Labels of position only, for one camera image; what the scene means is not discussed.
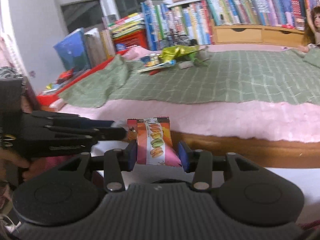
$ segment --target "doll's arm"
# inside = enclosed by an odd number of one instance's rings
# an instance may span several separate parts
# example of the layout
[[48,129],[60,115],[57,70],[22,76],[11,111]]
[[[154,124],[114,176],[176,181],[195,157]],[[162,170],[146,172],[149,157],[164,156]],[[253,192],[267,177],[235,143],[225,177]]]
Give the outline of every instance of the doll's arm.
[[310,26],[310,29],[312,30],[313,33],[316,33],[316,28],[313,24],[313,19],[311,18],[311,10],[307,9],[307,22],[308,25]]

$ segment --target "doll's hair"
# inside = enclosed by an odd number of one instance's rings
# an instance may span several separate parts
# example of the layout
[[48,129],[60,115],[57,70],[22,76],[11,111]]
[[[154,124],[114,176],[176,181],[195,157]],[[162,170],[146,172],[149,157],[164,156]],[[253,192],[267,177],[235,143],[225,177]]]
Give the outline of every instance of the doll's hair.
[[[316,14],[320,14],[320,6],[316,6],[311,10],[311,19],[312,19],[313,22],[315,20],[315,15]],[[305,29],[306,36],[310,39],[311,43],[315,44],[316,41],[315,41],[314,33],[312,32],[312,30],[311,30],[311,28],[310,28],[310,26],[308,25],[307,22],[306,22],[305,25],[306,25],[306,29]]]

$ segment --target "macaron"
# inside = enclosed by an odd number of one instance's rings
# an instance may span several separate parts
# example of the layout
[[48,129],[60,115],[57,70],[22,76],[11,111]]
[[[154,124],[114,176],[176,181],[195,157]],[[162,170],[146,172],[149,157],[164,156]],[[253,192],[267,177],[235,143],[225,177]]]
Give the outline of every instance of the macaron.
[[157,124],[157,123],[152,123],[152,124],[150,124],[149,126],[150,126],[151,128],[158,128],[158,127],[160,127],[160,125]]
[[161,132],[160,128],[150,128],[151,132]]
[[163,154],[163,150],[161,147],[154,148],[153,150],[150,151],[150,155],[152,158],[159,157],[162,154]]
[[161,138],[154,139],[151,141],[151,146],[153,148],[161,147],[163,144],[164,144],[164,142]]
[[150,134],[150,136],[153,139],[158,139],[158,138],[161,138],[161,133],[160,132],[153,132],[153,133]]

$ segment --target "wooden bed frame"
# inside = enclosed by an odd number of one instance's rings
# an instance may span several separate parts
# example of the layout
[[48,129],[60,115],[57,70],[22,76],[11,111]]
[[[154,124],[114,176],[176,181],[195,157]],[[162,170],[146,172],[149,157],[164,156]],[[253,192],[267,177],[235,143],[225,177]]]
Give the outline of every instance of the wooden bed frame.
[[183,140],[193,150],[203,149],[214,155],[236,152],[263,167],[320,168],[320,143],[267,141],[186,134],[171,131],[175,150]]

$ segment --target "white wall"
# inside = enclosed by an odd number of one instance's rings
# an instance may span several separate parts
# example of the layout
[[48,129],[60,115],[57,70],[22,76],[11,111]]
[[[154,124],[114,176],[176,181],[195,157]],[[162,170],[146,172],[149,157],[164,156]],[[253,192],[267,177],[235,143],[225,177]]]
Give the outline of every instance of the white wall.
[[57,0],[1,0],[3,30],[17,46],[16,53],[36,94],[64,71],[52,47],[67,34]]

